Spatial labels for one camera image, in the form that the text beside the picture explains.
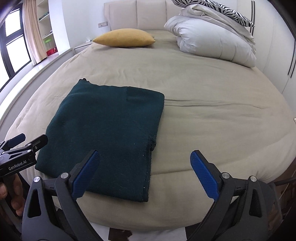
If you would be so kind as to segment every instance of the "bed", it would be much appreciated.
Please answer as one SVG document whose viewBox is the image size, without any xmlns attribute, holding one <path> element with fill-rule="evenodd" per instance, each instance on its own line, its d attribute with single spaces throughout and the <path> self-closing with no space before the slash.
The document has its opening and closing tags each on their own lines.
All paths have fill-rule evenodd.
<svg viewBox="0 0 296 241">
<path fill-rule="evenodd" d="M 279 177 L 296 156 L 296 125 L 283 96 L 256 67 L 181 52 L 176 37 L 163 30 L 178 11 L 164 0 L 106 3 L 111 29 L 146 30 L 156 42 L 143 48 L 90 45 L 39 87 L 7 133 L 6 139 L 24 133 L 27 140 L 45 134 L 60 103 L 82 78 L 165 95 L 148 202 L 86 192 L 77 202 L 90 222 L 138 231 L 200 222 L 213 201 L 190 166 L 193 150 L 221 172 L 244 179 L 255 175 L 264 182 Z M 29 183 L 37 175 L 49 178 L 34 167 L 21 174 Z"/>
</svg>

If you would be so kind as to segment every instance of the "zebra print pillow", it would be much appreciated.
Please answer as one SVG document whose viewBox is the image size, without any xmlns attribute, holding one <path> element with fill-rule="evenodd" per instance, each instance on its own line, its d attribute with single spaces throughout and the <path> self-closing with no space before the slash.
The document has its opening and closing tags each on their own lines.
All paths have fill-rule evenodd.
<svg viewBox="0 0 296 241">
<path fill-rule="evenodd" d="M 238 22 L 240 25 L 243 25 L 245 27 L 254 27 L 254 24 L 244 15 L 220 3 L 214 2 L 212 0 L 172 0 L 172 1 L 178 7 L 184 7 L 184 8 L 186 8 L 188 5 L 191 5 L 191 4 L 201 4 L 201 5 L 210 7 L 216 10 L 217 12 L 224 14 L 225 16 Z"/>
</svg>

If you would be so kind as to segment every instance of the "light switch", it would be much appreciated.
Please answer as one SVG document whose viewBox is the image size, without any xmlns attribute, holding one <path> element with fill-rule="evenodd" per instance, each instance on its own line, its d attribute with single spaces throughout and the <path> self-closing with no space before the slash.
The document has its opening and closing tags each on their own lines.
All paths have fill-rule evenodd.
<svg viewBox="0 0 296 241">
<path fill-rule="evenodd" d="M 99 28 L 101 28 L 101 27 L 105 27 L 105 26 L 108 26 L 108 23 L 107 23 L 107 22 L 98 23 L 98 27 L 99 27 Z"/>
</svg>

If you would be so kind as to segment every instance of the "white duvet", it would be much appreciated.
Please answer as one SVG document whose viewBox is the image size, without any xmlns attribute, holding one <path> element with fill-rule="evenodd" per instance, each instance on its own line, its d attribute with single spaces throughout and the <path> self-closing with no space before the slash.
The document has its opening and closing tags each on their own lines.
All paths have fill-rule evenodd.
<svg viewBox="0 0 296 241">
<path fill-rule="evenodd" d="M 164 28 L 177 36 L 182 52 L 220 58 L 246 67 L 256 64 L 255 42 L 250 32 L 206 6 L 194 4 L 182 9 Z"/>
</svg>

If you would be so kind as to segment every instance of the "beige curtain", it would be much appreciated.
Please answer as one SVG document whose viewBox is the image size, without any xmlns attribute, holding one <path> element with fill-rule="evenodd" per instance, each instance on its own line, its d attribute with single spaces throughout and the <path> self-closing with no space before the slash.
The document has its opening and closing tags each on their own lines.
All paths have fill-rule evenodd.
<svg viewBox="0 0 296 241">
<path fill-rule="evenodd" d="M 23 23 L 25 39 L 33 65 L 47 57 L 38 27 L 36 0 L 24 0 Z"/>
</svg>

